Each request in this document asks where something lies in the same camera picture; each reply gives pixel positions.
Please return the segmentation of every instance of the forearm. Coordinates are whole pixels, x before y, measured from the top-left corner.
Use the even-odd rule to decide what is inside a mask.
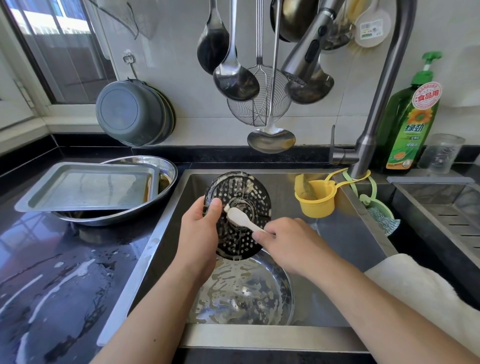
[[[469,350],[350,263],[318,252],[307,278],[331,299],[379,363],[478,363]]]
[[[170,363],[198,289],[174,261],[92,363]]]

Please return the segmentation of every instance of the black perforated lid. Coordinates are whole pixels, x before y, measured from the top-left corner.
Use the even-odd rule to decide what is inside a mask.
[[[258,179],[245,172],[228,172],[216,178],[205,193],[204,212],[215,197],[222,200],[223,208],[227,204],[238,208],[261,228],[271,220],[272,202],[267,190]],[[247,259],[262,249],[262,246],[253,240],[252,231],[230,222],[224,210],[216,229],[216,252],[226,259]]]

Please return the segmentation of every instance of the hand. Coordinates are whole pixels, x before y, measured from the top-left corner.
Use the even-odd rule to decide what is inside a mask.
[[[325,255],[336,255],[317,232],[300,218],[279,218],[266,224],[264,230],[270,234],[257,231],[252,237],[287,272],[307,277],[309,267],[321,264]]]
[[[222,213],[222,201],[214,198],[203,217],[204,197],[200,197],[181,219],[179,246],[172,264],[192,272],[199,286],[212,274],[218,245],[216,222]]]

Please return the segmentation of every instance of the right hand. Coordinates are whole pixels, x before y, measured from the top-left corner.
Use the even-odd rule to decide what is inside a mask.
[[[336,255],[325,240],[300,218],[279,218],[266,224],[264,230],[270,234],[257,231],[252,237],[289,273],[305,277],[308,267],[321,264],[325,255]]]

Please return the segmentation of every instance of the sponge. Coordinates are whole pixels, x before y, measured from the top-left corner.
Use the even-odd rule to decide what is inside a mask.
[[[295,193],[298,197],[303,198],[304,200],[318,200],[315,190],[310,182],[307,181],[304,174],[299,174],[295,177]]]

